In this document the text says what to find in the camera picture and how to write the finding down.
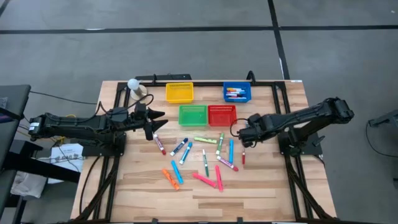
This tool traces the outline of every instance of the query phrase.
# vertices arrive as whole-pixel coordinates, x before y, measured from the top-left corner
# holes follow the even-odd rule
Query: red basket
[[[235,105],[208,105],[210,126],[230,126],[236,120]]]

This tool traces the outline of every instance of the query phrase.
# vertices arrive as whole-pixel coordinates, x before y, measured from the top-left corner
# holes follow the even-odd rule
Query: pink marker
[[[206,177],[202,177],[202,176],[199,175],[198,173],[193,173],[192,176],[193,176],[194,178],[198,179],[198,180],[203,181],[204,183],[206,183],[206,184],[208,184],[208,185],[210,185],[210,186],[212,186],[212,187],[214,187],[214,188],[217,186],[217,184],[216,184],[214,181],[209,180],[209,179],[207,179]]]
[[[218,159],[220,162],[222,162],[223,164],[227,165],[227,166],[228,166],[229,168],[231,168],[232,170],[234,170],[234,171],[238,171],[238,170],[239,170],[236,166],[230,164],[228,161],[226,161],[225,159],[223,159],[221,156],[217,156],[217,159]]]
[[[218,166],[216,166],[216,176],[217,176],[218,190],[222,192],[224,188],[223,188],[223,182],[221,181],[220,168]]]
[[[154,139],[157,143],[157,146],[159,146],[159,149],[162,151],[162,154],[166,155],[166,151],[164,150],[163,144],[160,142],[159,138],[157,137],[157,134],[154,134]]]

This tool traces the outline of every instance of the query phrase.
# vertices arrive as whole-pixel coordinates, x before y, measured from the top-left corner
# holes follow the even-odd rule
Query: green marker
[[[219,156],[219,154],[221,152],[221,146],[223,145],[223,139],[224,139],[224,133],[221,133],[220,141],[218,142],[218,147],[217,147],[217,151],[216,151],[217,156]]]
[[[194,137],[193,139],[194,139],[195,141],[201,141],[201,142],[207,142],[207,143],[217,144],[217,140],[214,140],[214,139],[204,139],[204,138],[199,138],[199,137]]]
[[[203,149],[203,161],[205,161],[206,176],[209,177],[209,168],[207,165],[206,152],[204,149]]]

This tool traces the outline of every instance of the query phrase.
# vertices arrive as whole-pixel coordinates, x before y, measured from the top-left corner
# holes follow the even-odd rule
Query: yellow basket
[[[193,101],[193,83],[166,84],[166,100],[169,103],[191,103]]]

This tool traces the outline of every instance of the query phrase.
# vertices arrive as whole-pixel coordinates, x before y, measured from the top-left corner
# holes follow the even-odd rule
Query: blue marker
[[[229,140],[229,163],[233,164],[234,162],[234,140]]]
[[[185,150],[184,155],[182,155],[182,157],[181,157],[181,160],[180,160],[180,164],[181,164],[181,165],[184,164],[185,159],[187,158],[187,155],[188,155],[189,150],[191,149],[191,147],[192,147],[192,142],[188,143],[188,147],[187,147],[187,149]]]
[[[171,156],[174,156],[178,150],[180,150],[182,148],[183,145],[185,145],[185,143],[187,143],[188,138],[185,138],[184,141],[182,141],[172,152],[170,152]]]
[[[172,161],[172,165],[173,165],[174,172],[175,172],[175,175],[177,176],[178,181],[180,182],[180,184],[183,184],[184,181],[182,180],[182,177],[181,177],[181,175],[180,175],[180,172],[178,171],[177,165],[175,165],[175,162],[174,162],[174,161]]]

